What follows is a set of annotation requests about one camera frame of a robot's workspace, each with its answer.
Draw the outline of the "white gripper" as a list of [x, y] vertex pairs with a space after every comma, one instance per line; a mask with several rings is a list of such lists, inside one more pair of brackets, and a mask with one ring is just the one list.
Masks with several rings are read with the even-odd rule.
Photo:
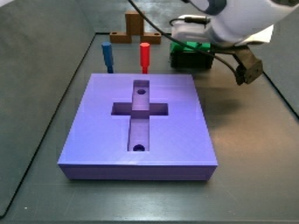
[[[173, 37], [181, 41], [218, 43], [211, 17], [187, 17], [173, 22]], [[238, 62], [237, 82], [250, 84], [264, 73], [264, 62], [247, 46], [235, 49], [234, 58]]]

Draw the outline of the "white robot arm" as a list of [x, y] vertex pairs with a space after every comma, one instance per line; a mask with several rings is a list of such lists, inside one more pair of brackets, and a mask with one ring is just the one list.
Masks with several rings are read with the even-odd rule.
[[173, 22], [173, 37], [182, 42], [210, 43], [231, 53], [239, 63], [237, 83], [251, 83], [264, 73], [262, 60], [249, 44], [269, 43], [274, 25], [297, 9], [299, 0], [182, 0], [203, 16], [182, 15]]

